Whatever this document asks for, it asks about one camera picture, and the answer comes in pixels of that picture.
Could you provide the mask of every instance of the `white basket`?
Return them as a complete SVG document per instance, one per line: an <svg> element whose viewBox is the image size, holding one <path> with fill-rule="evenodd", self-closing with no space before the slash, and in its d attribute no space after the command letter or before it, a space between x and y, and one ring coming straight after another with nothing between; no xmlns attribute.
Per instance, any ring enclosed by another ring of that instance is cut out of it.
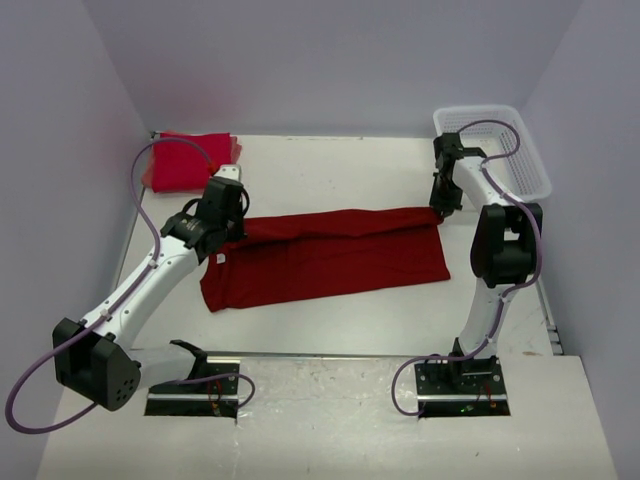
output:
<svg viewBox="0 0 640 480"><path fill-rule="evenodd" d="M433 114L436 132L456 132L476 120L502 120L520 134L520 150L508 159L489 163L489 170L518 197L526 202L540 200L551 194L551 182L540 160L531 136L520 114L507 105L478 105L470 107L440 108ZM487 155L497 155L513 150L513 134L495 123L483 123L468 128L460 134L465 147L481 147Z"/></svg>

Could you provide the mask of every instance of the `stack of red cloth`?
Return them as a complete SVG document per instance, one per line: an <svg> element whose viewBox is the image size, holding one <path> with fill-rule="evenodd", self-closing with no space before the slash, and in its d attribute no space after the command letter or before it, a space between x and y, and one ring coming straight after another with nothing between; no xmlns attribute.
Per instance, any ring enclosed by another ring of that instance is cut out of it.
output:
<svg viewBox="0 0 640 480"><path fill-rule="evenodd" d="M249 237L209 259L212 312L451 278L430 208L249 218Z"/></svg>
<svg viewBox="0 0 640 480"><path fill-rule="evenodd" d="M238 138L228 133L183 135L164 132L160 138L182 138L200 146L211 158L211 165L202 154L181 142L163 142L153 146L142 184L154 192L184 192L202 190L209 177L221 165L236 163L242 152Z"/></svg>

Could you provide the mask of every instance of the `white table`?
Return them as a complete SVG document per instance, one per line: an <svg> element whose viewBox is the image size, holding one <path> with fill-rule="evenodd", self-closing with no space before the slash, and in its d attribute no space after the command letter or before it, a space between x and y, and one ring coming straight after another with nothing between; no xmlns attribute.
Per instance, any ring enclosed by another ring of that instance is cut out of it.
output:
<svg viewBox="0 0 640 480"><path fill-rule="evenodd" d="M428 140L259 137L241 139L251 216L428 203ZM190 195L147 193L156 224ZM165 300L137 346L174 338L203 349L410 356L446 352L466 321L475 279L469 249L477 215L440 227L452 279L428 285L211 314L201 267ZM151 245L136 224L123 274ZM258 384L238 424L143 417L145 392L117 413L96 411L50 436L41 480L91 478L615 478L580 360L554 357L535 289L514 300L500 337L511 417L415 419L389 400L397 358L251 358ZM415 406L411 370L399 393ZM65 391L58 419L85 401Z"/></svg>

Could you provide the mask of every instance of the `folded red cloth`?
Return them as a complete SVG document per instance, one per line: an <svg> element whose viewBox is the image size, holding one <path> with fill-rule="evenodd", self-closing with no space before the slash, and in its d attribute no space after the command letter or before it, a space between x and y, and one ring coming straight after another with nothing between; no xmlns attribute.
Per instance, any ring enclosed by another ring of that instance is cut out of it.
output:
<svg viewBox="0 0 640 480"><path fill-rule="evenodd" d="M209 259L212 312L451 278L430 208L250 218L246 240Z"/></svg>
<svg viewBox="0 0 640 480"><path fill-rule="evenodd" d="M182 135L161 133L160 138L184 138L202 147L211 158L212 165L195 148L179 142L164 142L153 146L153 156L147 172L142 177L145 186L154 192L178 192L202 190L212 173L220 165L235 163L241 147L237 138L228 133L207 135Z"/></svg>

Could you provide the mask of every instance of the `gray wall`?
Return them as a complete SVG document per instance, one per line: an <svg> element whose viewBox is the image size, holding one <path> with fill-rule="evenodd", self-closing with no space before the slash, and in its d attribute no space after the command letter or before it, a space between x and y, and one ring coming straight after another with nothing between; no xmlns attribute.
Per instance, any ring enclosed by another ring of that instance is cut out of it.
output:
<svg viewBox="0 0 640 480"><path fill-rule="evenodd" d="M64 316L105 295L133 218L126 189L145 130L79 1L0 6L0 398L50 349ZM27 424L53 420L45 366L19 397ZM0 422L0 478L33 479L46 437Z"/></svg>
<svg viewBox="0 0 640 480"><path fill-rule="evenodd" d="M524 110L554 192L545 282L620 478L640 478L640 2L586 0Z"/></svg>
<svg viewBox="0 0 640 480"><path fill-rule="evenodd" d="M85 0L149 128L423 135L521 107L581 0Z"/></svg>

